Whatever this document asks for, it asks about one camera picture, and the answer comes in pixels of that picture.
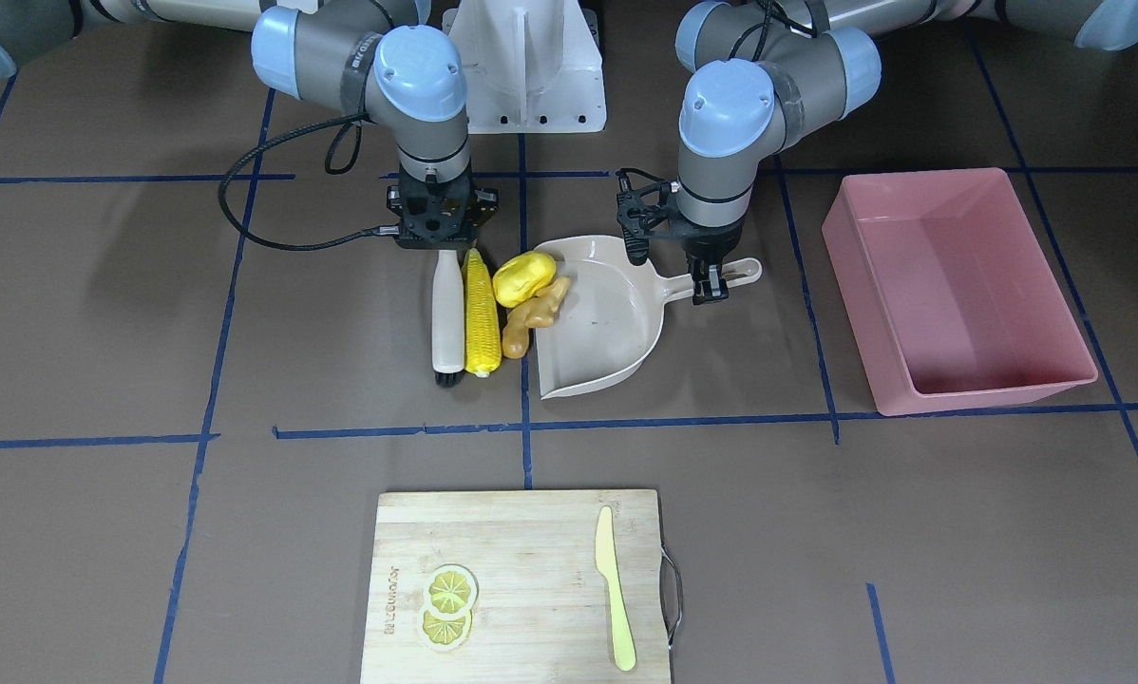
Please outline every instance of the corn cob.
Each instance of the corn cob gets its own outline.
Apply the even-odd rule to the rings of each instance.
[[[501,329],[489,267],[475,247],[463,259],[464,338],[463,368],[476,377],[489,377],[501,365]]]

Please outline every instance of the pink bin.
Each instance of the pink bin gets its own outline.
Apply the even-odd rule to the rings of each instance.
[[[1097,380],[1003,170],[848,176],[822,233],[882,414],[1024,404]]]

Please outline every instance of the wooden cutting board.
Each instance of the wooden cutting board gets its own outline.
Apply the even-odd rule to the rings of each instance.
[[[637,665],[612,661],[595,524],[612,506]],[[422,633],[430,572],[478,584],[469,636],[436,651]],[[379,497],[362,684],[669,684],[661,524],[652,489],[391,493]]]

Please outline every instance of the yellow knife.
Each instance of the yellow knife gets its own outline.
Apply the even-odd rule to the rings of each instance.
[[[612,616],[612,656],[616,667],[624,671],[637,666],[637,648],[633,644],[629,615],[624,610],[624,594],[620,590],[620,568],[616,560],[616,534],[612,531],[612,506],[599,511],[595,527],[595,567],[607,580],[607,598]]]

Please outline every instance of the ginger root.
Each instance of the ginger root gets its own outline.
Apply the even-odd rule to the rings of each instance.
[[[561,275],[552,285],[536,291],[535,296],[505,315],[505,329],[501,330],[501,354],[508,360],[521,360],[531,345],[530,329],[549,328],[555,321],[560,304],[564,302],[569,277]]]

